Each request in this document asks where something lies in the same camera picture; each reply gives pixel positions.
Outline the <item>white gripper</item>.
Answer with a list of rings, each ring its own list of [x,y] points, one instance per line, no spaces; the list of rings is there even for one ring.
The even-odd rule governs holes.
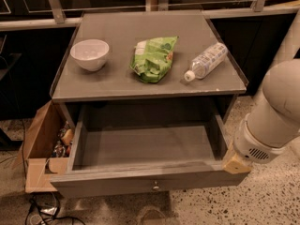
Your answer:
[[[285,147],[269,147],[257,140],[248,128],[247,114],[234,133],[233,143],[229,145],[222,159],[222,168],[231,174],[249,173],[252,162],[269,163],[285,150]]]

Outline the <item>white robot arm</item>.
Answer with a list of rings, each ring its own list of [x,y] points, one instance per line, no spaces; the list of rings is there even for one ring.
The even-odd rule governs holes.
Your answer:
[[[266,72],[257,106],[236,129],[222,159],[224,171],[248,173],[254,163],[266,164],[280,156],[300,136],[300,10]]]

